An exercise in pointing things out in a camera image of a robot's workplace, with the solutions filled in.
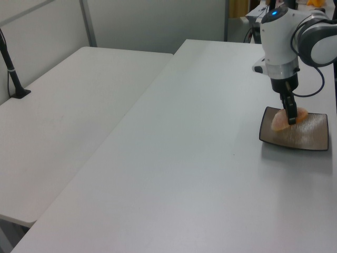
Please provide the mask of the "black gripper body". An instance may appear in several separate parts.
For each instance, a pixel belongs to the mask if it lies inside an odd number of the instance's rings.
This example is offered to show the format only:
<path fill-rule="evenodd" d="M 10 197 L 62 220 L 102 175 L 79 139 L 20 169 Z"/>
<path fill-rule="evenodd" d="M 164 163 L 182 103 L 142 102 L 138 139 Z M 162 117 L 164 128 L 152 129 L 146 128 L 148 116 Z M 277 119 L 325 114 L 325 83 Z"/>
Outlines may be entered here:
<path fill-rule="evenodd" d="M 299 86 L 298 75 L 294 74 L 285 79 L 271 79 L 272 90 L 279 94 L 288 94 Z"/>

